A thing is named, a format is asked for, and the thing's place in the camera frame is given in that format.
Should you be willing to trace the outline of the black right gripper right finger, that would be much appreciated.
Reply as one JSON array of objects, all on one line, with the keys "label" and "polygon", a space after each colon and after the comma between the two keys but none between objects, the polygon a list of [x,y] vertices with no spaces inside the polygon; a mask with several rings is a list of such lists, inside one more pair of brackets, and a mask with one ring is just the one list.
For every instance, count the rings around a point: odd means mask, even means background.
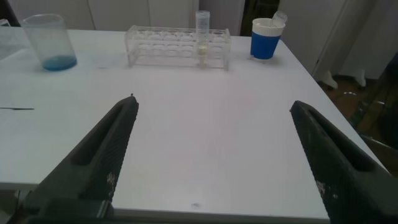
[{"label": "black right gripper right finger", "polygon": [[397,178],[314,107],[290,112],[331,223],[397,223]]}]

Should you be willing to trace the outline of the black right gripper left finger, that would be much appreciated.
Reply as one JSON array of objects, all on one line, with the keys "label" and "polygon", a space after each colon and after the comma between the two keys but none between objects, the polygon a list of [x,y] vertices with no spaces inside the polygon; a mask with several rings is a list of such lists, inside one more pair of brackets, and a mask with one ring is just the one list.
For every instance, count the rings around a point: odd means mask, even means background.
[{"label": "black right gripper left finger", "polygon": [[134,96],[117,102],[25,198],[24,209],[111,202],[138,110]]}]

